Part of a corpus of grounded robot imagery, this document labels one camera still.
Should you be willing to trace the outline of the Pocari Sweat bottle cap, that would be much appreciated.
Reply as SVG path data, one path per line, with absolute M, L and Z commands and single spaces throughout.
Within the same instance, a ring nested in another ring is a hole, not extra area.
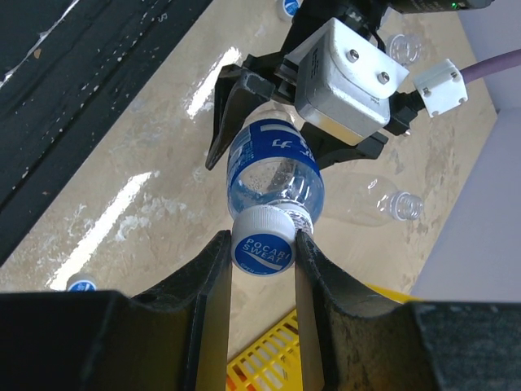
M 271 205 L 253 206 L 234 220 L 232 261 L 250 275 L 280 274 L 295 261 L 295 239 L 295 224 L 282 209 Z

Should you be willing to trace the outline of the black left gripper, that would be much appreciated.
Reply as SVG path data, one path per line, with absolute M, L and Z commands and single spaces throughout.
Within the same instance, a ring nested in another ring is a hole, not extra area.
M 285 59 L 286 55 L 332 18 L 367 41 L 375 39 L 377 47 L 385 51 L 378 30 L 390 5 L 389 1 L 380 0 L 305 0 L 292 19 L 280 51 L 260 57 L 249 55 L 243 67 L 236 64 L 224 66 L 214 88 L 213 133 L 206 169 L 215 167 L 243 128 L 247 117 L 260 105 L 271 98 L 279 103 L 295 102 L 299 66 L 297 62 Z M 319 169 L 353 160 L 376 160 L 388 142 L 388 137 L 376 132 L 351 146 L 308 122 L 304 123 L 300 133 Z

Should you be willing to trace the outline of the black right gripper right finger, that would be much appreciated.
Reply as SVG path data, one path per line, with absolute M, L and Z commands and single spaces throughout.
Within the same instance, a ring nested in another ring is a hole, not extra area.
M 296 311 L 306 390 L 517 390 L 517 303 L 398 303 L 296 236 Z

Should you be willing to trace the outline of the clear plastic bottle large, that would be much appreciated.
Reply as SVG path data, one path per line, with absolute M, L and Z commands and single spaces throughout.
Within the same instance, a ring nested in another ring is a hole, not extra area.
M 326 191 L 322 215 L 358 226 L 378 227 L 420 218 L 421 197 L 375 174 L 348 174 L 340 189 Z

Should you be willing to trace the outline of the yellow plastic shopping basket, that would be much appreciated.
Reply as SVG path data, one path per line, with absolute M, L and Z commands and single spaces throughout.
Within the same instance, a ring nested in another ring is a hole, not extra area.
M 301 390 L 295 295 L 263 288 L 258 297 L 232 296 L 227 390 Z

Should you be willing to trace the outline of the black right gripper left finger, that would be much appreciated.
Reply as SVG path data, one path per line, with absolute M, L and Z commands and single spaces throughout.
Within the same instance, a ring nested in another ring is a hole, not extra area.
M 135 297 L 4 293 L 4 390 L 223 390 L 231 235 Z

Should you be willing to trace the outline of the blue label Pocari bottle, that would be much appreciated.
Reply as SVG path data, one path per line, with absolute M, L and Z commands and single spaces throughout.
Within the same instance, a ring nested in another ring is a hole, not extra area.
M 289 215 L 297 230 L 314 233 L 325 185 L 289 113 L 268 109 L 245 121 L 230 146 L 227 198 L 232 218 L 256 205 L 272 205 Z

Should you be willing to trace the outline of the blue white cap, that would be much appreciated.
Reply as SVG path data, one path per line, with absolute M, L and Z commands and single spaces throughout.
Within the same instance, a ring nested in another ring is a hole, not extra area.
M 86 273 L 76 273 L 72 275 L 66 285 L 67 292 L 95 292 L 97 284 L 91 275 Z
M 278 17 L 283 21 L 291 21 L 300 9 L 301 0 L 277 0 L 276 9 Z

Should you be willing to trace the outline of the clear plastic bottle small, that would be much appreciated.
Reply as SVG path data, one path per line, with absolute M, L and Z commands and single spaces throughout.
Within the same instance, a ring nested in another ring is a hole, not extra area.
M 422 40 L 414 34 L 395 34 L 386 45 L 386 54 L 402 66 L 417 63 L 422 57 Z

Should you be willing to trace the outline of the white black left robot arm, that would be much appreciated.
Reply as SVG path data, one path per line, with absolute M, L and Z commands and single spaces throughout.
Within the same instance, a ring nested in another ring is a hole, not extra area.
M 212 169 L 260 105 L 291 105 L 320 169 L 375 160 L 389 134 L 405 134 L 419 112 L 443 114 L 468 99 L 468 83 L 518 63 L 499 55 L 459 69 L 445 60 L 399 91 L 407 70 L 386 52 L 378 31 L 384 13 L 482 9 L 485 1 L 304 1 L 279 51 L 223 67 L 214 90 Z

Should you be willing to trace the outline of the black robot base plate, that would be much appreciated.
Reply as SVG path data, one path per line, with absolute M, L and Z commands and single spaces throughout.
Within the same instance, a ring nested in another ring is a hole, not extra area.
M 1 4 L 1 258 L 6 260 L 205 1 Z

